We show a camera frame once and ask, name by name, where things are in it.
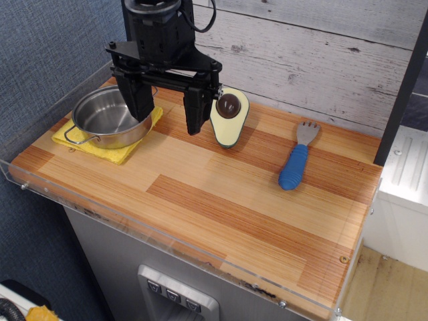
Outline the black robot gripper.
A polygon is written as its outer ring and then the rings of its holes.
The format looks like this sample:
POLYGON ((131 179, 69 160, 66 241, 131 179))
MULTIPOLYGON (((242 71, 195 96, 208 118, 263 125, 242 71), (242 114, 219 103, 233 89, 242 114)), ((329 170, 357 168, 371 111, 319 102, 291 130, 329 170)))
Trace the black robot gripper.
POLYGON ((199 29, 192 13, 131 13, 132 39, 106 46, 121 73, 115 74, 118 89, 138 122, 154 109, 152 84, 184 92, 187 132, 200 133, 221 94, 222 65, 196 48, 195 34, 209 30, 214 20, 199 29))

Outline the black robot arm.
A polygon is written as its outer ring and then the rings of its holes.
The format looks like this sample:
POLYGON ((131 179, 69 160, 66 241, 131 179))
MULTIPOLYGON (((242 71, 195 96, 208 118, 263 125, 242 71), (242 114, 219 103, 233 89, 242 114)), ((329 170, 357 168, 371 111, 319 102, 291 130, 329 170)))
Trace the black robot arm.
POLYGON ((124 1, 128 41, 111 41, 113 76, 131 115, 142 122, 154 109, 152 88, 181 92, 190 135, 198 134, 221 95, 220 62, 201 53, 192 1, 124 1))

